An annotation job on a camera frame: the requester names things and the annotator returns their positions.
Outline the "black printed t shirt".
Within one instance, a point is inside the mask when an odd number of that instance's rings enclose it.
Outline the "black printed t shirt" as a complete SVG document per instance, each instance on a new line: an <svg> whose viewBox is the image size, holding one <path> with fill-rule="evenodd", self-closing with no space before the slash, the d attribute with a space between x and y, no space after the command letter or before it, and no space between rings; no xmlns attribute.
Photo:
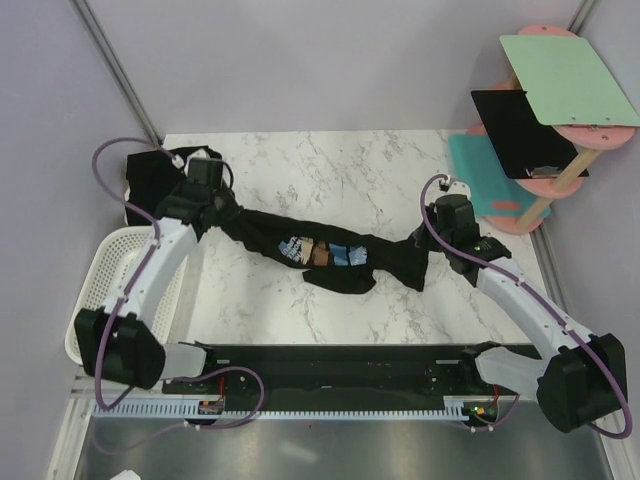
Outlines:
<svg viewBox="0 0 640 480"><path fill-rule="evenodd" d="M303 280L323 289L361 295L376 285L374 272L385 271L421 292L428 252L413 238L390 241L333 225L282 217L240 206L230 191L216 199L220 228L250 252L299 269Z"/></svg>

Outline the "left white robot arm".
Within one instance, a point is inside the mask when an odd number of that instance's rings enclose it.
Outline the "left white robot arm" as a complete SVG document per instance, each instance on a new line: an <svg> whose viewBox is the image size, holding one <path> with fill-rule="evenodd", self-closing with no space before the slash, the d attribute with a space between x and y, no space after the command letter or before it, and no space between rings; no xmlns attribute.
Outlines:
<svg viewBox="0 0 640 480"><path fill-rule="evenodd" d="M184 377L198 393L219 382L219 369L200 347L162 343L151 332L160 300L175 272L204 233L240 211L232 189L182 183L160 205L163 217L120 284L95 309L82 308L74 331L84 371L94 388L104 380L151 389L161 380Z"/></svg>

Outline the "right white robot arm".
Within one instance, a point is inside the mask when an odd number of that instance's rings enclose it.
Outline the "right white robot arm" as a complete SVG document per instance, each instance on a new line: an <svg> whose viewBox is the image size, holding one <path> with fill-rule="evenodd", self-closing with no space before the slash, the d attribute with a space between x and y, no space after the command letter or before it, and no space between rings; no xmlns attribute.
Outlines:
<svg viewBox="0 0 640 480"><path fill-rule="evenodd" d="M492 237L473 235L470 242L445 244L428 225L413 234L417 246L442 252L452 269L492 299L536 348L533 360L505 347L481 348L458 368L467 392L483 392L491 384L533 399L546 419L568 433L581 426L616 440L628 438L633 417L628 404L626 355L612 334L595 335L541 292L511 252ZM620 411L619 432L596 427L597 420Z"/></svg>

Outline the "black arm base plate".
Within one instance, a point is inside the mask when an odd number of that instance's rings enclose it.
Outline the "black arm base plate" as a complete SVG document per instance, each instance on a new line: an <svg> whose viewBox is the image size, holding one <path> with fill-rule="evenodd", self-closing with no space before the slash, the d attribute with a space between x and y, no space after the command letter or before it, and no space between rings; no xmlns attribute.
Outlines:
<svg viewBox="0 0 640 480"><path fill-rule="evenodd" d="M417 391L442 396L506 396L512 392L473 374L465 345L210 345L204 373L229 366L259 375L267 395L278 390L319 392L336 388Z"/></svg>

